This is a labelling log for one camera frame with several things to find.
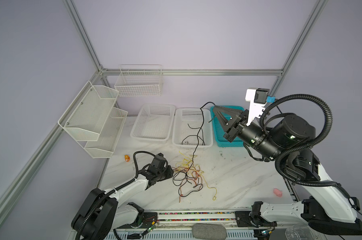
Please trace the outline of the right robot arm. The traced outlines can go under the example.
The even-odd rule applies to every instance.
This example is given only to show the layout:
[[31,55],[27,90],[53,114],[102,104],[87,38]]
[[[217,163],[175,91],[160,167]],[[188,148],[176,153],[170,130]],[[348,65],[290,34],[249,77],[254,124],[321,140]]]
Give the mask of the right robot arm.
[[[324,126],[319,134],[294,113],[269,117],[270,110],[292,100],[305,100],[320,107]],[[215,106],[213,112],[226,140],[240,139],[248,152],[255,150],[261,155],[259,161],[274,162],[279,175],[310,193],[308,199],[294,204],[255,202],[247,217],[238,217],[239,222],[255,228],[276,227],[279,222],[300,223],[325,235],[362,236],[359,200],[329,177],[312,150],[327,137],[333,125],[332,111],[326,102],[307,94],[289,95],[263,108],[258,123],[251,120],[249,110]],[[270,128],[274,119],[280,122]]]

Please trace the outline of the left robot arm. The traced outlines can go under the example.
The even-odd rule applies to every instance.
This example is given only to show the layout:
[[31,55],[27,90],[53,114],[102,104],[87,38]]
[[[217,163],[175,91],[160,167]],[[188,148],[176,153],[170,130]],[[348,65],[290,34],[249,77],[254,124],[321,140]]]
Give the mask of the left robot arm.
[[133,154],[134,177],[107,190],[93,189],[72,220],[76,240],[103,240],[111,230],[130,225],[140,227],[144,209],[130,199],[158,182],[171,179],[173,170],[162,153]]

